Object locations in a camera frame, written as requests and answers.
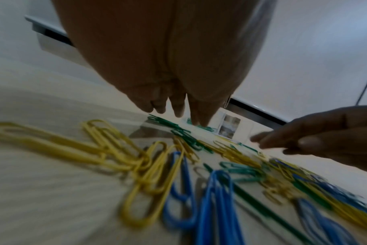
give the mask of photo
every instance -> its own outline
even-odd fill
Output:
[[[219,135],[232,139],[240,123],[240,118],[225,115]]]

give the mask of human hand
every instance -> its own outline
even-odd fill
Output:
[[[286,155],[315,155],[367,171],[367,106],[307,115],[251,141],[261,149],[285,148]]]
[[[89,64],[145,112],[206,126],[263,43],[275,0],[52,0]]]

